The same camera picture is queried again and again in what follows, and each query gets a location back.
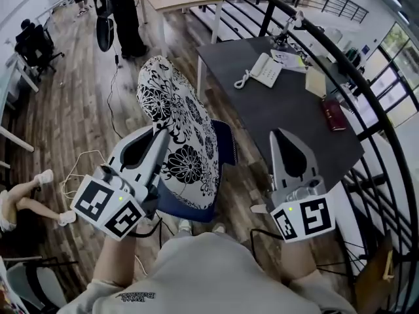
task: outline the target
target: table leg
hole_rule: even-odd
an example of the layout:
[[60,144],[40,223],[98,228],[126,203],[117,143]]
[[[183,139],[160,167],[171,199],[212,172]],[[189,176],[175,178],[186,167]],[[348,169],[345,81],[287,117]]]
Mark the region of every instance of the table leg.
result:
[[36,77],[35,73],[33,72],[33,69],[27,64],[26,60],[23,59],[23,57],[21,57],[21,55],[19,55],[19,54],[18,54],[18,61],[20,61],[23,65],[26,66],[26,71],[25,72],[26,72],[27,75]]
[[168,45],[166,44],[166,40],[164,38],[164,15],[163,13],[158,14],[158,36],[160,37],[160,47],[162,49],[162,56],[168,56]]
[[144,24],[146,24],[147,23],[147,15],[145,14],[144,0],[141,0],[141,12],[143,13]]
[[19,63],[17,64],[18,71],[22,75],[22,77],[26,80],[26,82],[29,84],[29,86],[32,87],[32,90],[35,92],[38,92],[38,87],[33,83],[32,79],[26,74],[26,72],[20,67]]
[[6,169],[10,169],[10,165],[8,165],[8,163],[4,163],[3,161],[0,160],[0,166],[5,167]]
[[196,87],[196,95],[198,96],[198,99],[201,98],[201,91],[205,91],[206,77],[207,65],[205,65],[201,57],[198,56],[198,85]]
[[10,139],[12,142],[15,142],[20,147],[26,149],[27,151],[33,152],[33,146],[21,140],[19,137],[13,135],[9,130],[6,130],[4,127],[0,126],[0,134],[4,137]]
[[221,8],[223,7],[223,2],[217,4],[217,8],[215,9],[215,18],[214,23],[212,24],[212,37],[211,37],[211,43],[217,42],[218,37],[218,28],[220,24],[220,17],[221,17]]

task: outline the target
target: gray chair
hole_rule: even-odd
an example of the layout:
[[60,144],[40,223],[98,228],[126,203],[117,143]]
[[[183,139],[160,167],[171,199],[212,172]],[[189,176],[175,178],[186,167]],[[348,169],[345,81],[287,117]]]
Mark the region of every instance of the gray chair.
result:
[[38,262],[17,263],[7,270],[7,281],[21,299],[41,313],[56,313],[67,304],[54,271]]

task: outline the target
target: floral cushion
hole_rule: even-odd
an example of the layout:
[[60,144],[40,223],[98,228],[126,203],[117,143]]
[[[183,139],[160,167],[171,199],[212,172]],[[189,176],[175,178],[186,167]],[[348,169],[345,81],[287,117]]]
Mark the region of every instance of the floral cushion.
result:
[[139,72],[137,98],[154,133],[166,128],[171,137],[160,178],[183,203],[208,208],[219,184],[217,136],[194,88],[166,58],[156,56]]

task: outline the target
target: white sneaker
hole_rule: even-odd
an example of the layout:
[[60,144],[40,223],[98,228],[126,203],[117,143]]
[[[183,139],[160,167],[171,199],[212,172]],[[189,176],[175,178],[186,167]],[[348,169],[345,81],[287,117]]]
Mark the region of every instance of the white sneaker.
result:
[[225,234],[225,225],[219,222],[214,226],[214,228],[212,228],[211,232]]
[[61,227],[64,227],[69,223],[73,223],[74,221],[76,221],[76,213],[74,211],[66,211],[65,213],[60,214],[60,220],[58,221],[58,224]]
[[178,232],[184,230],[190,234],[192,234],[192,223],[189,220],[182,219],[179,222]]
[[34,179],[38,180],[40,185],[48,184],[54,180],[54,173],[52,172],[51,169],[48,169],[36,175]]

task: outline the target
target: bare leg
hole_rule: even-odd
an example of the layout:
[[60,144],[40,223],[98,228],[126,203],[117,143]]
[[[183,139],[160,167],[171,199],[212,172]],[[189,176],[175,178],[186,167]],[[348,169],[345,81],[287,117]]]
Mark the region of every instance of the bare leg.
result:
[[34,188],[39,186],[39,181],[33,179],[28,183],[17,184],[8,193],[8,200],[16,205],[23,197],[28,196]]
[[41,204],[39,201],[22,198],[17,204],[16,208],[18,211],[23,209],[30,209],[35,214],[41,215],[42,217],[52,218],[53,220],[59,220],[60,215],[51,211],[47,206]]
[[39,181],[33,179],[28,183],[18,184],[7,193],[1,206],[1,214],[10,223],[16,224],[16,204],[35,188],[39,186]]

